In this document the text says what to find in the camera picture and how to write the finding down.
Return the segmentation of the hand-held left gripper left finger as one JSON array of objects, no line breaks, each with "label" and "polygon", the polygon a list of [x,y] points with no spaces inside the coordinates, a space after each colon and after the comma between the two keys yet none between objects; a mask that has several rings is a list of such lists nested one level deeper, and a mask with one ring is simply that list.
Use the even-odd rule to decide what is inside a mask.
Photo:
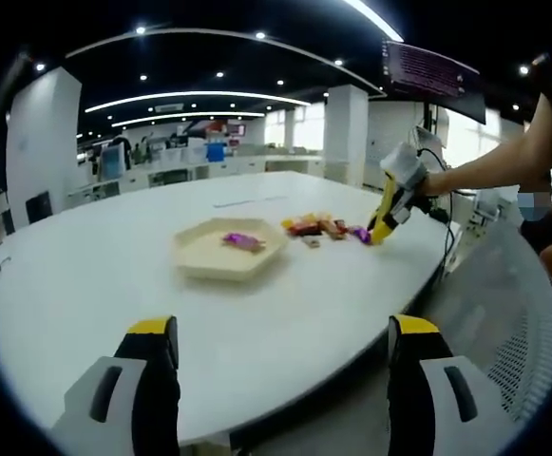
[{"label": "hand-held left gripper left finger", "polygon": [[65,455],[178,455],[177,319],[142,320],[64,396],[50,437]]}]

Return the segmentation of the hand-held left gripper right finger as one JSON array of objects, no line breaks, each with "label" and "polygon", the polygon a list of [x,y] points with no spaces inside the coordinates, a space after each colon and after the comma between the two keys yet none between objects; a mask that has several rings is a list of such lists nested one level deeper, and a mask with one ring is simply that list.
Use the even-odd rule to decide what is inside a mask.
[{"label": "hand-held left gripper right finger", "polygon": [[391,316],[388,363],[389,455],[499,453],[497,386],[433,323]]}]

